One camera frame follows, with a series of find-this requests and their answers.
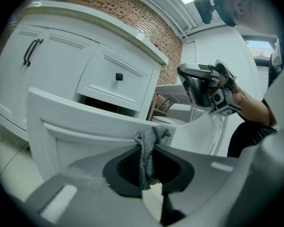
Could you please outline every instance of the brick wall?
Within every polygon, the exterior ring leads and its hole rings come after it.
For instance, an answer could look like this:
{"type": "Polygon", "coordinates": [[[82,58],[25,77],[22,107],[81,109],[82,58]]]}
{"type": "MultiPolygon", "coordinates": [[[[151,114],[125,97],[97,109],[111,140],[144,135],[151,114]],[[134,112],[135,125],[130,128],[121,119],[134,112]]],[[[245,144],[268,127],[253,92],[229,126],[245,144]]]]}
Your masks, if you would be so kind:
{"type": "MultiPolygon", "coordinates": [[[[23,8],[33,1],[25,0],[11,16],[5,31],[0,38],[0,53],[9,36],[22,19],[23,8]]],[[[168,57],[169,65],[162,69],[158,85],[175,84],[176,68],[180,65],[182,42],[174,34],[168,24],[151,8],[139,0],[49,0],[80,4],[103,11],[132,27],[144,35],[153,44],[158,44],[161,51],[168,57]]]]}

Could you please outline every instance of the ceiling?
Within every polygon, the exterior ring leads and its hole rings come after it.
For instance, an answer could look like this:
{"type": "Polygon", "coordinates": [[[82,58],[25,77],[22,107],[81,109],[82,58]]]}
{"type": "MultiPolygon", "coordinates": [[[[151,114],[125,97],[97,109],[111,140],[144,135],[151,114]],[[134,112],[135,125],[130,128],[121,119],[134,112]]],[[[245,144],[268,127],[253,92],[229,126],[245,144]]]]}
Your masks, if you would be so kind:
{"type": "MultiPolygon", "coordinates": [[[[209,25],[202,22],[201,16],[193,2],[184,4],[181,0],[141,0],[146,5],[155,10],[167,23],[174,32],[180,37],[186,37],[192,33],[224,25],[216,11],[213,14],[213,20],[209,25]]],[[[238,31],[244,35],[261,35],[243,28],[238,31]]]]}

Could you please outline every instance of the cabinet door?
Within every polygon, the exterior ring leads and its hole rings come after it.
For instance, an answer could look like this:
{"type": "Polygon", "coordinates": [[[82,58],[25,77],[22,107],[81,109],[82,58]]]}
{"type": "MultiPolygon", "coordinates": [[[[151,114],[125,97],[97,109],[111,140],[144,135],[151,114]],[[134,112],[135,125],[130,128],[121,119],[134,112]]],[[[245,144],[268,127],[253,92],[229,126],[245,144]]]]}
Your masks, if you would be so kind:
{"type": "Polygon", "coordinates": [[[27,92],[35,87],[73,100],[79,79],[98,44],[84,37],[49,29],[34,58],[29,83],[23,85],[25,102],[19,108],[20,127],[26,130],[27,92]]]}
{"type": "MultiPolygon", "coordinates": [[[[41,34],[46,30],[46,28],[34,26],[17,27],[0,56],[0,114],[14,124],[18,124],[17,109],[24,104],[19,91],[22,85],[28,83],[33,66],[33,64],[29,67],[27,64],[24,65],[24,55],[30,44],[35,39],[41,38],[41,34]]],[[[39,45],[31,54],[30,61],[36,55],[35,51],[38,47],[39,45]]]]}
{"type": "Polygon", "coordinates": [[[99,45],[82,74],[77,92],[140,111],[154,69],[154,64],[146,69],[143,63],[99,45]]]}

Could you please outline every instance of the gray towel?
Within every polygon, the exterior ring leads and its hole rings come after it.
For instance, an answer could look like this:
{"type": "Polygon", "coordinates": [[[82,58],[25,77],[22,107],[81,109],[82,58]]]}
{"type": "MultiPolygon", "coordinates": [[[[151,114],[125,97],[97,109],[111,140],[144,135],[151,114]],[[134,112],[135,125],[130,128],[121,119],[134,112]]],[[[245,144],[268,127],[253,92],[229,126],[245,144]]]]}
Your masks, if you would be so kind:
{"type": "Polygon", "coordinates": [[[155,170],[152,160],[152,151],[154,144],[170,145],[172,141],[172,136],[175,133],[175,129],[170,130],[164,126],[159,125],[156,127],[151,127],[146,131],[138,131],[135,136],[135,141],[141,146],[140,155],[140,174],[139,182],[142,190],[150,189],[151,185],[159,183],[155,176],[155,170]]]}

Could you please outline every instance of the drawer knob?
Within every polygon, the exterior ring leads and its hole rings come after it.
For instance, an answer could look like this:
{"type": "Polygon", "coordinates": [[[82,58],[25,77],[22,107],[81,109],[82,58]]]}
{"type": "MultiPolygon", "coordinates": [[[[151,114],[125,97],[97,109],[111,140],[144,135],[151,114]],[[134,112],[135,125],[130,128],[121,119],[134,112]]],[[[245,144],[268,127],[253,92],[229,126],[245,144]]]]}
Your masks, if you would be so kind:
{"type": "Polygon", "coordinates": [[[115,79],[117,81],[123,81],[123,74],[122,73],[116,73],[115,74],[115,79]]]}

